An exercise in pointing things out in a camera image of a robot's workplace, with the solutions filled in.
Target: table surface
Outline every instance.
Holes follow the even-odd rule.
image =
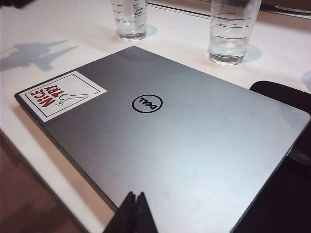
[[[19,107],[16,92],[132,45],[245,88],[268,80],[309,92],[308,19],[260,12],[245,59],[233,67],[208,59],[209,19],[148,6],[147,24],[145,39],[127,42],[116,36],[110,1],[1,9],[1,130],[92,233],[113,212]]]

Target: water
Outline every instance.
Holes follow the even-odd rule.
[[[140,40],[146,36],[146,25],[137,27],[135,22],[121,22],[117,21],[117,34],[119,37],[126,40]]]
[[[248,37],[242,39],[226,39],[211,35],[209,57],[213,62],[218,64],[239,64],[243,60],[248,42]]]
[[[146,36],[145,0],[112,0],[117,34],[126,40],[140,40]]]
[[[245,55],[260,0],[212,0],[209,57],[218,64],[239,64]]]

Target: laptop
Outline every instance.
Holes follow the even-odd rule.
[[[15,97],[113,210],[144,192],[162,233],[232,231],[310,120],[138,47]]]

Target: sticker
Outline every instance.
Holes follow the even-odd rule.
[[[105,92],[105,89],[74,71],[19,95],[43,122],[47,122]]]

